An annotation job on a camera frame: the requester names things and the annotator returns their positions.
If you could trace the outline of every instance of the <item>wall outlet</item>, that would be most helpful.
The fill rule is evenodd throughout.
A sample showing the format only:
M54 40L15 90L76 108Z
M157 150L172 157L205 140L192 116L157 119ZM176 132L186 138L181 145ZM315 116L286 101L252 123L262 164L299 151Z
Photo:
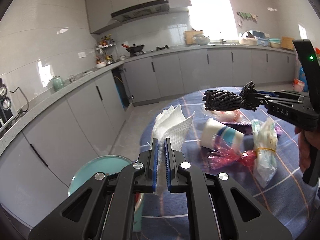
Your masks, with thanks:
M85 52L78 52L78 56L79 58L82 58L82 57L86 57L87 55L85 54Z

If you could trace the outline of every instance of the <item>paper roll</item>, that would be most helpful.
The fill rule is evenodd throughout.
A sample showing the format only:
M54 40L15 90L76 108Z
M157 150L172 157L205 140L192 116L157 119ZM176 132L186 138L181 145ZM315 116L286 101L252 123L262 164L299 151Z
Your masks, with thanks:
M238 151L242 144L244 134L209 118L202 131L200 145L209 149L214 148L216 136L220 136L235 151Z

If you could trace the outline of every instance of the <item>silver screw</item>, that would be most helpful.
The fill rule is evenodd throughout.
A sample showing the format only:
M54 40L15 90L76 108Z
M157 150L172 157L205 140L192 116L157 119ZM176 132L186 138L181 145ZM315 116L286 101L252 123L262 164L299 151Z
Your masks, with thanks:
M134 163L133 164L133 167L137 170L141 169L143 167L143 164L142 163Z
M95 178L96 180L102 180L102 179L104 179L104 177L105 177L105 175L104 175L102 172L98 172L98 173L96 173L95 176L94 176L94 178Z
M218 177L219 177L219 179L221 179L221 180L227 180L227 179L229 179L229 175L226 174L226 173L224 173L224 172L219 173Z
M191 167L191 164L188 162L184 162L180 164L180 167L183 169L189 169Z

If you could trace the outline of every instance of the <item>blue tablecloth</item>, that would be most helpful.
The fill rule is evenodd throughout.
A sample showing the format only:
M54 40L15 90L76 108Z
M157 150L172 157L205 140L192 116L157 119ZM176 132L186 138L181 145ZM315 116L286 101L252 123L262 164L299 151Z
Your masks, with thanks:
M240 93L240 88L219 87L213 89L229 90ZM239 163L218 170L210 170L207 162L208 149L200 147L199 140L208 116L203 111L203 93L197 91L172 101L170 105L181 104L185 117L196 111L193 124L187 134L182 152L188 162L194 163L201 169L213 175L221 171L227 172L250 194L252 194L265 208L276 216L291 232L295 239L306 227L316 209L315 197L317 187L310 187L302 181L299 169L298 136L294 134L294 126L271 116L283 131L278 141L276 153L277 172L266 188L262 188L254 179L247 167ZM261 106L257 111L241 109L248 120L259 119L265 121L267 110ZM153 119L145 128L140 139L140 151L151 148L150 137L154 125ZM243 150L253 148L253 138L245 136ZM189 239L188 210L186 195L163 193L161 196L146 194L142 213L142 232L140 239L174 240Z

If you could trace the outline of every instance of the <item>green bucket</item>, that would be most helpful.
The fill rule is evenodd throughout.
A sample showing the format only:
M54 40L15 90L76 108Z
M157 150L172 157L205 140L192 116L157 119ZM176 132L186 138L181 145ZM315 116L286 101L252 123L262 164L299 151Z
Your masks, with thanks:
M132 161L130 161L129 159L116 155L101 156L89 161L88 163L83 165L74 175L68 189L68 196L74 193L97 172L103 172L106 175L111 175L120 172L125 166L131 163ZM139 197L137 197L137 203L134 209L133 232L141 231L143 197L143 193L140 193Z

